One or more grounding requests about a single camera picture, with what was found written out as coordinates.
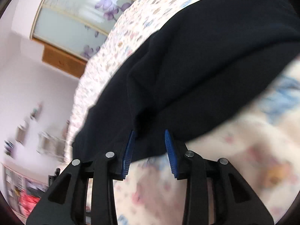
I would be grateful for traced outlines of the floral glass sliding wardrobe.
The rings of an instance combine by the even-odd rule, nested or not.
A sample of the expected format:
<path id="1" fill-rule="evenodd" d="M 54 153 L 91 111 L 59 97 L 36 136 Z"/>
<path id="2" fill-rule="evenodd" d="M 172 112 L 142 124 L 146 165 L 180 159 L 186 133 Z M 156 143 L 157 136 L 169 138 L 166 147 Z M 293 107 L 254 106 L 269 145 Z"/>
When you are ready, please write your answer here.
<path id="1" fill-rule="evenodd" d="M 42 0 L 32 37 L 89 60 L 136 0 Z"/>

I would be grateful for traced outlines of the teddy bear print bedspread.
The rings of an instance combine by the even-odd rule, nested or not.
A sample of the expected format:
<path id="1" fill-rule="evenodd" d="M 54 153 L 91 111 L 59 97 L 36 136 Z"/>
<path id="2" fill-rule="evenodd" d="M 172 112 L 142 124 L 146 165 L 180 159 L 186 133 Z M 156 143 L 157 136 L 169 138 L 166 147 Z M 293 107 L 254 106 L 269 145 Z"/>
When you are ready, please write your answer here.
<path id="1" fill-rule="evenodd" d="M 289 0 L 137 0 L 76 89 L 72 157 L 96 162 L 134 132 L 114 182 L 118 224 L 181 224 L 186 190 L 227 224 L 250 202 L 286 220 L 299 194 L 299 16 Z"/>

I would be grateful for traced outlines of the white ornate rack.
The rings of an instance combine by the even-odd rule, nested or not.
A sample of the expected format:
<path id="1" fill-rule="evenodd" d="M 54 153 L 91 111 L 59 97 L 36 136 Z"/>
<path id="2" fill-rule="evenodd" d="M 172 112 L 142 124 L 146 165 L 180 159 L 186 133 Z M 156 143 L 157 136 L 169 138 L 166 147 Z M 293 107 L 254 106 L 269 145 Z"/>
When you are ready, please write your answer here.
<path id="1" fill-rule="evenodd" d="M 46 132 L 40 132 L 38 136 L 39 142 L 37 152 L 41 155 L 55 158 L 59 162 L 63 162 L 65 157 L 66 141 L 64 139 L 52 136 Z"/>

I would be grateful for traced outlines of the red patterned cloth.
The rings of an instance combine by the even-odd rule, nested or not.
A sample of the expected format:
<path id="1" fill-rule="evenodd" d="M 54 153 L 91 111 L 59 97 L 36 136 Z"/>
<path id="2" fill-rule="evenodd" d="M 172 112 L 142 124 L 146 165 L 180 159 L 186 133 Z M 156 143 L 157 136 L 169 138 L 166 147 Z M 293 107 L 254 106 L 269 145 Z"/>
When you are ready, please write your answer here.
<path id="1" fill-rule="evenodd" d="M 25 217 L 28 217 L 39 201 L 40 198 L 27 194 L 25 191 L 22 191 L 20 194 L 21 213 Z"/>

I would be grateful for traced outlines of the black pants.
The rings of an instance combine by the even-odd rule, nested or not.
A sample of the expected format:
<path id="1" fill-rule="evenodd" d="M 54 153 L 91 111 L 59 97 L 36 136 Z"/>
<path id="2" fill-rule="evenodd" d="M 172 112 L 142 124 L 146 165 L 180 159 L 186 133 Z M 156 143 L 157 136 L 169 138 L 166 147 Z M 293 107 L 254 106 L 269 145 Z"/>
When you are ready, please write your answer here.
<path id="1" fill-rule="evenodd" d="M 299 53 L 289 0 L 200 0 L 171 17 L 117 70 L 72 144 L 92 161 L 136 133 L 133 161 L 163 155 L 231 118 Z"/>

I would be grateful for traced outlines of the pink bookcase with items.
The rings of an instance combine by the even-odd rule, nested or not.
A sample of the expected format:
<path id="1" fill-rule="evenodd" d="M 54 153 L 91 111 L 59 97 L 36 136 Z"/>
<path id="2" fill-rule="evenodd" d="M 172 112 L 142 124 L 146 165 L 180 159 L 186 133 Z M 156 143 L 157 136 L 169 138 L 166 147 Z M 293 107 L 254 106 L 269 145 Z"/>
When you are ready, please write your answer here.
<path id="1" fill-rule="evenodd" d="M 22 168 L 14 163 L 3 163 L 4 193 L 9 206 L 22 222 L 26 222 L 20 210 L 20 194 L 27 194 L 41 198 L 48 188 L 47 177 Z"/>

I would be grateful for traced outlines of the wooden door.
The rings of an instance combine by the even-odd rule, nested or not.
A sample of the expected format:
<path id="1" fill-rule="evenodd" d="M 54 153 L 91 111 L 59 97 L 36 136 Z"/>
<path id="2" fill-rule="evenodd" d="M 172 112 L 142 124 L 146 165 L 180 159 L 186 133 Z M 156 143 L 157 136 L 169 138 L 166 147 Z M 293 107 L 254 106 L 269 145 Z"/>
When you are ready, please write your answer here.
<path id="1" fill-rule="evenodd" d="M 76 78 L 80 78 L 86 68 L 85 60 L 48 44 L 44 45 L 42 61 Z"/>

